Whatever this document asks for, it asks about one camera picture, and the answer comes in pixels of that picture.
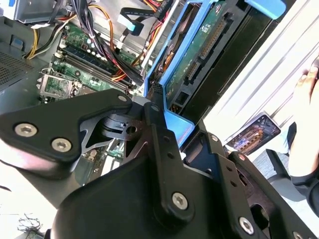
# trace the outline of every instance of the white surface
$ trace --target white surface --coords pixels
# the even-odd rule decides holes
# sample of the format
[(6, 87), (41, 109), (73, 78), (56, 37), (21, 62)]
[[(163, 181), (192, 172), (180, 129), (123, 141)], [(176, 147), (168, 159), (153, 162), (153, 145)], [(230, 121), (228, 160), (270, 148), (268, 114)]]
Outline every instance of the white surface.
[[(318, 9), (318, 0), (296, 1), (204, 119), (209, 132), (225, 143), (260, 112), (287, 129), (293, 122), (293, 89), (319, 53)], [(273, 139), (249, 157), (255, 158), (265, 148), (275, 149), (273, 145), (280, 141)]]

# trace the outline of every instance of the red wire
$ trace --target red wire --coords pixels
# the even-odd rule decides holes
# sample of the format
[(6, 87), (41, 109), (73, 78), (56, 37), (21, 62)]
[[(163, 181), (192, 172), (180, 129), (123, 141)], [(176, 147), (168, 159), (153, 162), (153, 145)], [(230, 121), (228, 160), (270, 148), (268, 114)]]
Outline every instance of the red wire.
[(160, 3), (153, 1), (153, 0), (148, 0), (148, 2), (150, 2), (151, 4), (153, 4), (154, 6), (160, 6)]

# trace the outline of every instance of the finger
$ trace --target finger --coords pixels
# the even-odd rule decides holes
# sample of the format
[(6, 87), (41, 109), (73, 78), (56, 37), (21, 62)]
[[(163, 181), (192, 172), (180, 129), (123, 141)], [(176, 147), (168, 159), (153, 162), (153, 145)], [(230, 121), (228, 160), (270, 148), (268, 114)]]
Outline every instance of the finger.
[(302, 86), (300, 87), (300, 97), (303, 98), (304, 101), (310, 102), (311, 95), (316, 83), (316, 76), (318, 73), (318, 68), (311, 66), (309, 73), (307, 74), (306, 78)]
[(311, 95), (311, 106), (314, 107), (314, 110), (317, 111), (319, 108), (319, 82), (315, 83), (312, 95)]

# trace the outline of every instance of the motherboard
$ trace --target motherboard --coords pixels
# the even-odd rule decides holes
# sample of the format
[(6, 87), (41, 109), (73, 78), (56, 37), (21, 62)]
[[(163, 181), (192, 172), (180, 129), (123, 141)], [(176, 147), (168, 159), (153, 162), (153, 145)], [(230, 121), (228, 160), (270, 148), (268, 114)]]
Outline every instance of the motherboard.
[[(120, 52), (119, 56), (132, 64), (136, 56)], [(99, 55), (91, 39), (78, 26), (69, 23), (61, 34), (58, 49), (49, 67), (43, 69), (38, 80), (42, 103), (91, 94), (107, 89), (118, 89), (128, 96), (142, 95), (138, 86), (129, 80), (112, 80), (119, 69)]]

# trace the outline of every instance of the blue plastic clip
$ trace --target blue plastic clip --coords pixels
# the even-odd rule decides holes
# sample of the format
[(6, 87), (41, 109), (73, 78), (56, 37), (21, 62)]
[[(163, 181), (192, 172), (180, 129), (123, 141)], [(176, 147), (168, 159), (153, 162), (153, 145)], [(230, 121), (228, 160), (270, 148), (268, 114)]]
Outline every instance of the blue plastic clip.
[(245, 2), (273, 20), (284, 14), (286, 10), (286, 5), (281, 0), (245, 0)]

